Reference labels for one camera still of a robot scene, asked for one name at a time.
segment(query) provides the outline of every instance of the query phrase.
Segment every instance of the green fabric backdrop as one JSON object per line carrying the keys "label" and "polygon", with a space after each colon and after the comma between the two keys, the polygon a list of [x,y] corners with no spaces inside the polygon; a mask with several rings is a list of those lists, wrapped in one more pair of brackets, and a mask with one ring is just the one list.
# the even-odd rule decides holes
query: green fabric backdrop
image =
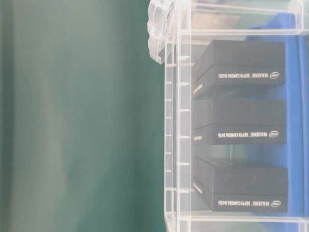
{"label": "green fabric backdrop", "polygon": [[165,230],[148,3],[1,0],[1,231]]}

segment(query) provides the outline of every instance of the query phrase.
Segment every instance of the blue object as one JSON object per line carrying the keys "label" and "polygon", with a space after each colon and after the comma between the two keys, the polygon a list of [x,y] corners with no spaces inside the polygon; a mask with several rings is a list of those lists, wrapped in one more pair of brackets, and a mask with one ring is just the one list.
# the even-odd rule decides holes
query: blue object
{"label": "blue object", "polygon": [[309,216],[309,84],[307,37],[298,37],[299,66],[301,77],[303,152],[304,152],[304,206],[305,217]]}
{"label": "blue object", "polygon": [[[295,16],[293,14],[278,14],[267,25],[255,27],[254,29],[293,29],[295,28]],[[269,89],[256,98],[264,100],[286,100],[287,106],[287,142],[284,145],[262,145],[263,160],[272,163],[274,166],[288,169],[289,193],[288,212],[276,216],[303,217],[304,204],[307,197],[304,197],[304,153],[308,149],[303,143],[303,115],[302,97],[306,95],[302,89],[306,75],[306,64],[304,55],[299,54],[299,36],[248,36],[247,40],[261,40],[265,42],[285,43],[285,85]]]}

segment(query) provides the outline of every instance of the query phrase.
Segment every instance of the stacked boxes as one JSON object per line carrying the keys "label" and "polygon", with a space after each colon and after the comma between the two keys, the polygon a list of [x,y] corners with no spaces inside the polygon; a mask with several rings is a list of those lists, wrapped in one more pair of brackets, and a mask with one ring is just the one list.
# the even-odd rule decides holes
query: stacked boxes
{"label": "stacked boxes", "polygon": [[[283,43],[212,41],[192,69],[192,144],[284,144],[286,103],[250,98],[285,83]],[[192,160],[213,211],[287,211],[287,170],[250,159]]]}

